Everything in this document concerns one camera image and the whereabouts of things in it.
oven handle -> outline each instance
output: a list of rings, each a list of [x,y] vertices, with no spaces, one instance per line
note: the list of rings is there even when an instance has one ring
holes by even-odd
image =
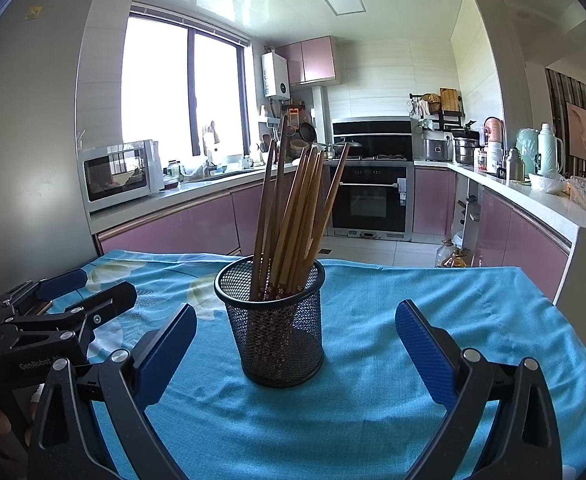
[[[347,184],[340,182],[340,186],[358,186],[358,187],[394,187],[397,189],[397,183],[395,184]]]

curtain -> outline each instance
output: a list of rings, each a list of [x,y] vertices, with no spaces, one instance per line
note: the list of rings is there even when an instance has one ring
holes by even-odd
[[[586,176],[586,160],[569,154],[570,138],[566,110],[567,103],[586,110],[586,85],[549,68],[547,68],[547,84],[551,97],[553,127],[556,136],[564,142],[565,160],[563,173]]]

sticker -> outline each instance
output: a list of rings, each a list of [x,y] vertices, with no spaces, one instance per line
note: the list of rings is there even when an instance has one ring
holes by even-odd
[[[26,13],[25,20],[36,20],[39,18],[39,13],[42,12],[42,7],[29,7]]]

window frame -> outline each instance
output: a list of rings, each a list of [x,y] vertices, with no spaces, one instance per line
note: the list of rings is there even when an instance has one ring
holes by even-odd
[[[139,20],[150,20],[152,22],[165,23],[173,27],[182,27],[188,31],[187,48],[186,48],[186,63],[187,63],[187,92],[188,92],[188,109],[189,109],[189,126],[188,132],[191,136],[191,148],[193,156],[201,155],[199,149],[199,133],[198,133],[198,117],[197,117],[197,97],[195,95],[195,35],[200,34],[215,41],[226,43],[235,48],[235,55],[237,58],[237,87],[240,101],[240,123],[242,129],[242,146],[244,148],[244,155],[249,154],[250,147],[250,132],[249,132],[249,113],[248,101],[246,94],[246,67],[244,66],[244,49],[242,44],[233,43],[233,41],[225,40],[214,34],[209,34],[203,30],[194,27],[183,25],[182,23],[165,20],[157,16],[150,16],[148,14],[140,14],[131,10],[128,18],[137,18]]]

teal kettle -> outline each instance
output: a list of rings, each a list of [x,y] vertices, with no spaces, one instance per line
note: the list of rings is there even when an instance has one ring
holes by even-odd
[[[522,128],[515,138],[515,147],[524,163],[524,174],[537,173],[535,156],[538,154],[538,133],[533,128]]]

